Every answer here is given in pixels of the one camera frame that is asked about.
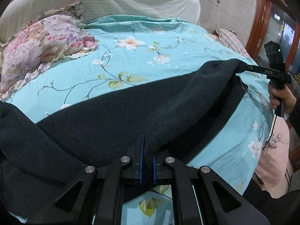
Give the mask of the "person's right hand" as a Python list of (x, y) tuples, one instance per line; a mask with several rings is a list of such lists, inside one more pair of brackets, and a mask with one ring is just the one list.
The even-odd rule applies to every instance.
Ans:
[(275, 110), (278, 106), (280, 106), (280, 101), (278, 100), (278, 98), (280, 98), (284, 101), (284, 113), (287, 115), (292, 113), (297, 103), (297, 99), (287, 86), (285, 86), (283, 89), (276, 89), (271, 83), (269, 83), (268, 93), (272, 109)]

